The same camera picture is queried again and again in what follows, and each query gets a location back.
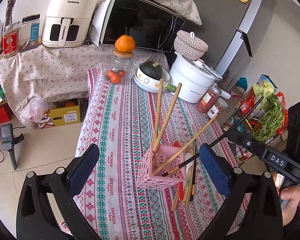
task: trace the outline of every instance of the pink plastic utensil holder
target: pink plastic utensil holder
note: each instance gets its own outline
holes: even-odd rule
[[[156,175],[151,175],[152,171],[156,170],[161,166],[166,160],[173,156],[180,148],[173,147],[170,145],[159,144],[157,153],[155,155],[154,167],[152,167],[152,148],[153,142],[150,142],[150,147],[145,155],[142,157],[138,177],[137,177],[137,187],[142,188],[152,188],[152,189],[165,189],[171,187],[178,182],[184,182],[187,180],[186,177],[186,167],[183,167],[167,177],[162,177],[162,174],[171,170],[172,168],[178,166],[180,163],[184,162],[184,154],[181,153],[177,158],[175,158],[169,165],[164,169],[159,171]]]

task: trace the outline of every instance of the green pumpkin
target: green pumpkin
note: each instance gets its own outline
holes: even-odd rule
[[[163,71],[159,63],[153,61],[147,61],[139,65],[140,70],[155,80],[160,80],[163,75]]]

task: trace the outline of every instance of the white label on box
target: white label on box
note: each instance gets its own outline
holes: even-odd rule
[[[204,96],[202,99],[203,99],[203,101],[204,101],[205,103],[208,103],[209,100],[211,99],[211,96],[210,96],[208,93],[206,93],[205,96]]]
[[[73,121],[78,120],[77,113],[75,113],[75,114],[65,114],[64,117],[65,117],[66,122],[73,122]]]
[[[219,112],[219,109],[216,108],[215,105],[213,105],[213,107],[211,107],[211,109],[207,112],[207,114],[212,119],[218,112]]]

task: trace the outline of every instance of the red box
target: red box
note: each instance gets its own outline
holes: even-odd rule
[[[11,121],[12,110],[8,103],[0,105],[0,124]]]

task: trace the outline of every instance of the human hand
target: human hand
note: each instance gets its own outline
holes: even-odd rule
[[[272,178],[276,181],[277,173],[271,172]],[[284,188],[280,193],[280,198],[282,200],[289,200],[285,208],[282,210],[282,221],[283,225],[287,225],[291,222],[294,215],[296,214],[297,207],[300,201],[300,186],[293,185],[287,188]]]

